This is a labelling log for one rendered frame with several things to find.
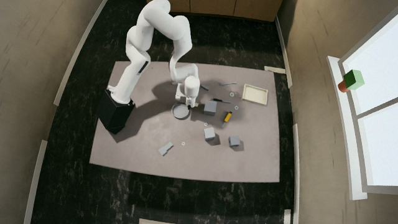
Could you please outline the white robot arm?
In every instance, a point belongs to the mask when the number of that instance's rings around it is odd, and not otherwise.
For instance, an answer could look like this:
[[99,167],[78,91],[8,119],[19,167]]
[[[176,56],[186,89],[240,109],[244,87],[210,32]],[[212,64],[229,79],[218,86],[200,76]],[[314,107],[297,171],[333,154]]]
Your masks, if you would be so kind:
[[121,104],[130,102],[130,95],[145,69],[150,65],[146,52],[152,43],[154,28],[174,42],[174,51],[169,58],[169,70],[174,82],[185,80],[185,86],[178,84],[176,100],[181,96],[189,101],[198,96],[200,80],[194,63],[175,68],[177,60],[192,48],[190,26],[184,16],[169,15],[168,0],[153,0],[143,8],[137,20],[127,33],[126,54],[131,64],[125,69],[116,87],[108,86],[111,97]]

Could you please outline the cream shallow rectangular tray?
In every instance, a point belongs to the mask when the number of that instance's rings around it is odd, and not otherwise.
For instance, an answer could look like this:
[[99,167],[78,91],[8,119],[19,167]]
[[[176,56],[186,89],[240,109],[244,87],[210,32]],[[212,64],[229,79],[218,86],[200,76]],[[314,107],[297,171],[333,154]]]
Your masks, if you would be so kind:
[[247,84],[244,85],[244,90],[242,100],[262,106],[266,105],[267,90]]

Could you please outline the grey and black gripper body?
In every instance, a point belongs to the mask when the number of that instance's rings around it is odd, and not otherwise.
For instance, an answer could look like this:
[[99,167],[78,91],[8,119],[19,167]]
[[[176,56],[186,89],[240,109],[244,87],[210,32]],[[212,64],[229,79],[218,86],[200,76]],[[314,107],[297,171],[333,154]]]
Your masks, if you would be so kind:
[[189,101],[189,99],[186,97],[186,106],[191,105],[191,107],[193,108],[195,106],[195,99],[191,99],[191,101]]

